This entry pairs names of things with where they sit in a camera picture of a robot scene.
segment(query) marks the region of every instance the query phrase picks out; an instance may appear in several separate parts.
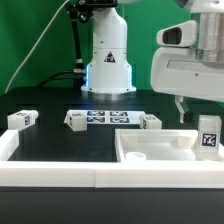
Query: black table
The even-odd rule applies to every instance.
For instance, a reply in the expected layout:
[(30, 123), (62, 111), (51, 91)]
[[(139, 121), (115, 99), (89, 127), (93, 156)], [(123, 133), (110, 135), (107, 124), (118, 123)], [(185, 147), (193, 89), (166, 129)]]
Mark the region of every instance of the black table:
[[(11, 161), (116, 162), (116, 128), (138, 125), (88, 125), (72, 132), (63, 124), (69, 109), (145, 111), (163, 121), (164, 129), (197, 129), (198, 118), (224, 109), (209, 101), (188, 99), (191, 124), (179, 123), (174, 97), (138, 91), (119, 102), (82, 98), (64, 88), (17, 88), (0, 97), (0, 134), (9, 114), (37, 110), (37, 124), (20, 132), (20, 146)], [(224, 222), (223, 189), (95, 189), (0, 188), (0, 223), (165, 223), (219, 224)]]

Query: black and white pattern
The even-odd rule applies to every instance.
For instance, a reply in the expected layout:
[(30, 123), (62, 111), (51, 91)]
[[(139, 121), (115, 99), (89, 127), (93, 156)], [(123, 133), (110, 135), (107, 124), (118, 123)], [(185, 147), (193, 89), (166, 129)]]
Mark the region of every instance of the black and white pattern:
[(155, 117), (145, 117), (145, 119), (148, 120), (148, 121), (154, 121), (154, 120), (156, 120)]
[(72, 126), (72, 118), (71, 117), (69, 118), (69, 124), (70, 124), (70, 126)]
[(216, 147), (217, 144), (217, 134), (202, 134), (202, 146), (204, 147)]
[(128, 113), (126, 111), (110, 111), (111, 117), (127, 117)]
[(73, 113), (72, 116), (73, 116), (73, 117), (81, 117), (82, 114), (80, 114), (80, 113), (77, 113), (77, 114)]
[(30, 124), (30, 116), (25, 117), (25, 126)]
[(146, 121), (143, 120), (143, 128), (146, 129)]
[(89, 123), (105, 123), (105, 117), (87, 117)]
[(89, 110), (87, 111), (87, 116), (105, 116), (105, 111)]
[(116, 124), (128, 124), (128, 123), (130, 123), (130, 121), (127, 117), (111, 117), (110, 122), (111, 123), (116, 123)]

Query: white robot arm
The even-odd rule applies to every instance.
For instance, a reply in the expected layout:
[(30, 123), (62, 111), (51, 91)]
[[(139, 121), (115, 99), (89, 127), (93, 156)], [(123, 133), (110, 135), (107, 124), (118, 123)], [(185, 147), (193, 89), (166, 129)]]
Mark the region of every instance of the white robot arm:
[(191, 20), (161, 30), (153, 58), (155, 91), (176, 95), (184, 121), (183, 97), (224, 102), (224, 0), (175, 0)]
[(126, 58), (127, 24), (114, 9), (117, 4), (117, 0), (79, 0), (76, 4), (82, 22), (93, 18), (93, 58), (81, 91), (95, 99), (120, 100), (136, 91)]

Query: white tray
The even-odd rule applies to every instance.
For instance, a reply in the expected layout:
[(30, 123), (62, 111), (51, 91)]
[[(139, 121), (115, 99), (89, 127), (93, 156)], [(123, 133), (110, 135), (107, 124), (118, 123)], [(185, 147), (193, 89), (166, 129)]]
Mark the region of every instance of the white tray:
[[(116, 129), (115, 147), (118, 162), (129, 161), (126, 159), (130, 153), (146, 155), (146, 160), (174, 160), (195, 161), (196, 130), (143, 130), (143, 129)], [(218, 160), (224, 160), (224, 148), (220, 144)]]

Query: green wall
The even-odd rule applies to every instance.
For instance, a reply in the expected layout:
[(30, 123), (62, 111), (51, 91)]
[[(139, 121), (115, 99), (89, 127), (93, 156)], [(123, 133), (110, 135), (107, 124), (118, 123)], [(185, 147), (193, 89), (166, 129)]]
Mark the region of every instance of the green wall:
[[(62, 3), (62, 0), (0, 1), (0, 94)], [(119, 5), (117, 11), (124, 15), (129, 27), (128, 61), (133, 66), (134, 85), (139, 89), (151, 88), (151, 61), (158, 48), (156, 33), (188, 20), (189, 13), (180, 9), (173, 0), (142, 0), (135, 4)], [(79, 30), (82, 54), (88, 63), (92, 57), (92, 23), (79, 24)], [(13, 82), (12, 88), (36, 86), (56, 72), (74, 68), (73, 46), (69, 18), (63, 10)]]

